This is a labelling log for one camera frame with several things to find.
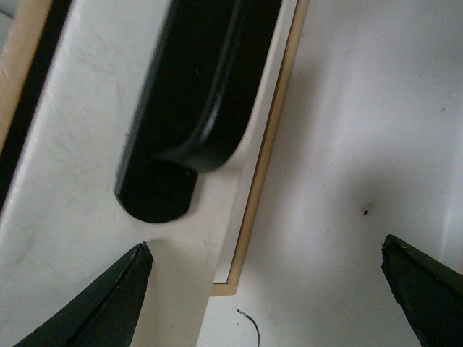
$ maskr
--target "black plastic piece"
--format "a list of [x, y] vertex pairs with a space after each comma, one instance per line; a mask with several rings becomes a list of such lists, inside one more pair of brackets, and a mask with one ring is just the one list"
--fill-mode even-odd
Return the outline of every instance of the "black plastic piece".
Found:
[[197, 173], [217, 169], [235, 151], [280, 6], [281, 0], [173, 0], [115, 189], [132, 216], [163, 223], [185, 214]]
[[392, 235], [382, 268], [421, 346], [463, 346], [463, 276]]
[[129, 347], [153, 257], [138, 244], [15, 347]]

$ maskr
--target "wooden edge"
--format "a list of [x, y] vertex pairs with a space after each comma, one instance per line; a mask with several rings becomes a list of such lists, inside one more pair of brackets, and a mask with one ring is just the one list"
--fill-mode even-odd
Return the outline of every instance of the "wooden edge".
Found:
[[0, 60], [0, 152], [21, 97], [52, 0], [22, 0]]
[[238, 289], [239, 277], [245, 263], [247, 245], [251, 237], [252, 226], [254, 225], [260, 195], [262, 193], [268, 164], [270, 163], [276, 131], [281, 118], [281, 112], [283, 111], [284, 100], [286, 98], [286, 92], [288, 91], [289, 79], [291, 77], [305, 15], [309, 7], [309, 1], [310, 0], [298, 0], [294, 11], [288, 42], [286, 43], [279, 77], [276, 82], [275, 93], [273, 94], [266, 130], [263, 135], [262, 145], [260, 146], [258, 162], [252, 178], [250, 194], [247, 198], [245, 214], [243, 216], [241, 230], [239, 231], [237, 247], [231, 262], [229, 277], [226, 283], [213, 284], [211, 296], [235, 295]]

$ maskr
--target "white wall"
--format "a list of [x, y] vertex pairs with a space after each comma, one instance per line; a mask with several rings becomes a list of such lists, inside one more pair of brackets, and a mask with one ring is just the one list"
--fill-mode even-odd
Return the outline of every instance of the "white wall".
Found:
[[199, 347], [418, 347], [396, 234], [463, 271], [463, 2], [312, 0], [236, 296]]
[[13, 25], [13, 20], [0, 13], [0, 58], [1, 50], [8, 39], [9, 29]]

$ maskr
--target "white panel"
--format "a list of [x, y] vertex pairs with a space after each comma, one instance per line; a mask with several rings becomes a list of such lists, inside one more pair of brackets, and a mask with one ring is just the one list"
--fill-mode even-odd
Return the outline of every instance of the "white panel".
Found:
[[[142, 223], [116, 201], [119, 160], [167, 5], [72, 3], [2, 211], [0, 346], [34, 331], [141, 241], [154, 267], [132, 346], [196, 343], [240, 178], [255, 162], [238, 155], [200, 176], [190, 211], [171, 223]], [[263, 77], [261, 103], [271, 100], [276, 70]], [[257, 104], [256, 116], [268, 107]]]
[[9, 29], [13, 25], [13, 20], [0, 13], [0, 58], [4, 44], [7, 42]]
[[462, 1], [311, 1], [238, 292], [210, 299], [198, 346], [256, 346], [236, 309], [266, 347], [420, 345], [381, 242], [463, 271], [462, 18]]

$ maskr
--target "thin wire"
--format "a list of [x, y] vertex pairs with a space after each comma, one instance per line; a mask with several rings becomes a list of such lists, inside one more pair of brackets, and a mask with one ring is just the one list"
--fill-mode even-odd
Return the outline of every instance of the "thin wire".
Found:
[[255, 329], [256, 329], [256, 331], [258, 332], [258, 347], [259, 347], [259, 346], [260, 346], [260, 332], [259, 332], [259, 327], [258, 327], [257, 323], [254, 321], [253, 318], [251, 318], [250, 316], [248, 316], [247, 314], [245, 314], [245, 313], [244, 313], [243, 311], [241, 311], [240, 309], [237, 309], [237, 312], [238, 312], [239, 314], [242, 314], [243, 316], [245, 316], [248, 320], [250, 320], [250, 321], [254, 324]]

